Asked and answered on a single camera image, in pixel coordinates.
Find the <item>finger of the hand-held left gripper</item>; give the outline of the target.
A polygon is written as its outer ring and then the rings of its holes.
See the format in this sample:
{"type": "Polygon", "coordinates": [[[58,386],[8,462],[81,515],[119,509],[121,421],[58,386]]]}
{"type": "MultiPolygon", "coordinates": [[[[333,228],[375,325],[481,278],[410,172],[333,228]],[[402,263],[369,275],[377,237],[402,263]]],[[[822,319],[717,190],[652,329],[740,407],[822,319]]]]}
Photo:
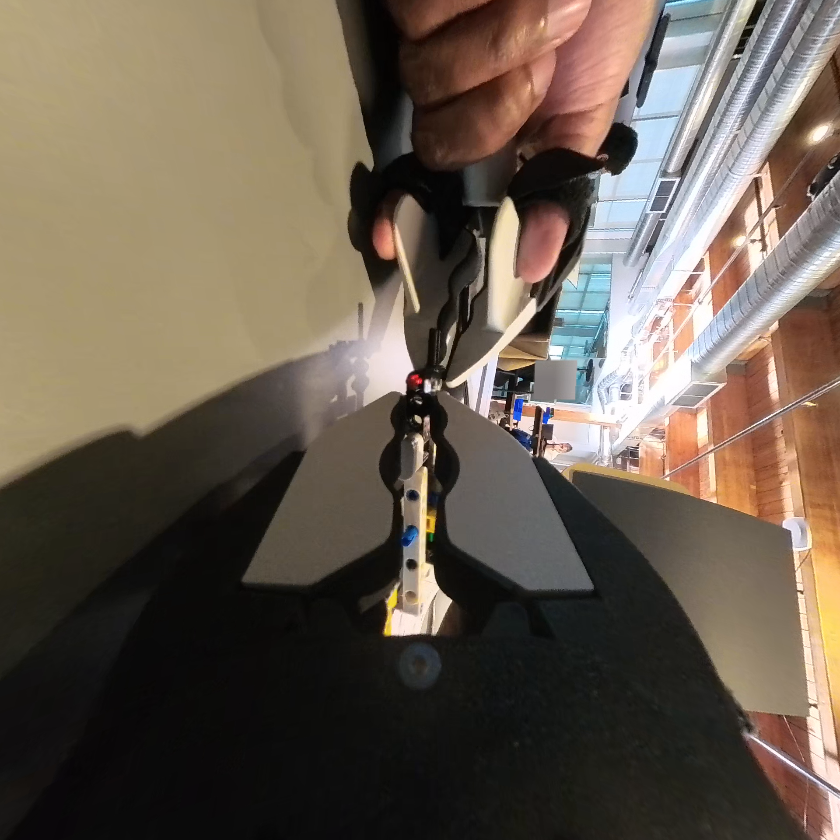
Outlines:
{"type": "Polygon", "coordinates": [[[520,218],[512,198],[499,204],[479,270],[469,319],[449,357],[446,386],[462,385],[509,345],[537,313],[535,285],[517,275],[520,218]]]}
{"type": "Polygon", "coordinates": [[[417,369],[435,364],[447,379],[468,379],[483,366],[470,343],[484,295],[484,238],[468,225],[441,256],[436,217],[410,195],[397,204],[393,224],[408,356],[417,369]]]}

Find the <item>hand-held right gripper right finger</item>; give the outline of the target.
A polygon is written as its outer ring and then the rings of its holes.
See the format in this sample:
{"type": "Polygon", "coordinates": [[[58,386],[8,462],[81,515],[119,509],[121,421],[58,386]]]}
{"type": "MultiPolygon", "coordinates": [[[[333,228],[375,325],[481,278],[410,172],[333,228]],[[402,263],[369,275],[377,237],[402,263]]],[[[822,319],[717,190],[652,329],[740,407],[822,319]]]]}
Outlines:
{"type": "Polygon", "coordinates": [[[437,582],[450,597],[576,597],[591,576],[536,462],[453,396],[438,398],[437,582]]]}

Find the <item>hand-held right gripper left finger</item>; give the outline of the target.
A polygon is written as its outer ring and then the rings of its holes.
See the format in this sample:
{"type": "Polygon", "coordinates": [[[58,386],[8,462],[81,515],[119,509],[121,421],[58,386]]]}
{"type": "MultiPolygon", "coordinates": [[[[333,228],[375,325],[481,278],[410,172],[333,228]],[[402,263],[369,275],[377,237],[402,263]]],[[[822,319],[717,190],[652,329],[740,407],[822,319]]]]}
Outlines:
{"type": "Polygon", "coordinates": [[[370,594],[400,568],[395,497],[381,460],[402,395],[388,392],[307,448],[242,584],[278,592],[370,594]]]}

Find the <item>multicoloured lego assembly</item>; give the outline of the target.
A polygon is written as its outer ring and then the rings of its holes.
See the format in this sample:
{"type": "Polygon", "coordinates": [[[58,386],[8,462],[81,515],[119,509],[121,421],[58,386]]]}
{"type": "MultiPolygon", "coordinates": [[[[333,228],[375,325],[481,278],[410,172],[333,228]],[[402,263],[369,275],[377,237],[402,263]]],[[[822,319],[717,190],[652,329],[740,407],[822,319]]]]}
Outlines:
{"type": "Polygon", "coordinates": [[[440,587],[434,569],[437,508],[442,492],[436,476],[437,446],[432,410],[444,384],[446,339],[430,329],[427,360],[406,378],[400,444],[400,573],[385,601],[386,637],[440,635],[447,629],[453,600],[440,587]]]}

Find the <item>person's left hand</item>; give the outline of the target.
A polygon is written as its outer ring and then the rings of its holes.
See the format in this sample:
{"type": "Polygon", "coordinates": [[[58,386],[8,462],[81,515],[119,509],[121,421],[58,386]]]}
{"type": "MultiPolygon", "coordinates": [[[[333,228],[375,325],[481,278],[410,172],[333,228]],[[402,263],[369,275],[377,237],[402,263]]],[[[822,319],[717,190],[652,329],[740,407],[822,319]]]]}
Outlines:
{"type": "Polygon", "coordinates": [[[606,161],[625,84],[653,27],[651,1],[384,2],[413,105],[413,152],[458,172],[513,141],[529,159],[606,161]]]}

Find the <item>grey board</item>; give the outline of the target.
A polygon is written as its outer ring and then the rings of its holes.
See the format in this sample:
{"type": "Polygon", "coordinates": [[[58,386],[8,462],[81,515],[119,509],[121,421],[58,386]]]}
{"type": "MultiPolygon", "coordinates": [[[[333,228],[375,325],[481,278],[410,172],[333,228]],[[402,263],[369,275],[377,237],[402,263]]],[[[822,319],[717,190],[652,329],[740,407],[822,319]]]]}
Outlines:
{"type": "Polygon", "coordinates": [[[809,711],[789,530],[691,495],[678,482],[597,465],[563,476],[651,563],[746,711],[809,711]]]}

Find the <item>silver ventilation duct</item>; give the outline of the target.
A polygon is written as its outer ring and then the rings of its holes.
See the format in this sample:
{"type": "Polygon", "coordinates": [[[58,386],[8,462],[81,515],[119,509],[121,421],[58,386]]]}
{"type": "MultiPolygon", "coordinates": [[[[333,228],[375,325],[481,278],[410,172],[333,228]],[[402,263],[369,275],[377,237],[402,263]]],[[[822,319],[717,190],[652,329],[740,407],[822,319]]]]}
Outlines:
{"type": "Polygon", "coordinates": [[[754,5],[754,1],[726,2],[707,57],[660,166],[658,176],[661,179],[672,180],[680,176],[754,5]]]}
{"type": "Polygon", "coordinates": [[[774,142],[838,46],[838,2],[755,2],[726,74],[678,178],[658,176],[726,2],[668,2],[652,47],[665,62],[637,90],[637,119],[660,152],[644,153],[651,181],[639,205],[624,264],[638,270],[633,313],[672,298],[711,241],[718,220],[774,142]]]}
{"type": "Polygon", "coordinates": [[[761,334],[830,277],[839,264],[839,185],[833,178],[766,260],[662,374],[611,433],[611,455],[642,440],[687,399],[696,404],[725,384],[725,373],[761,334]]]}

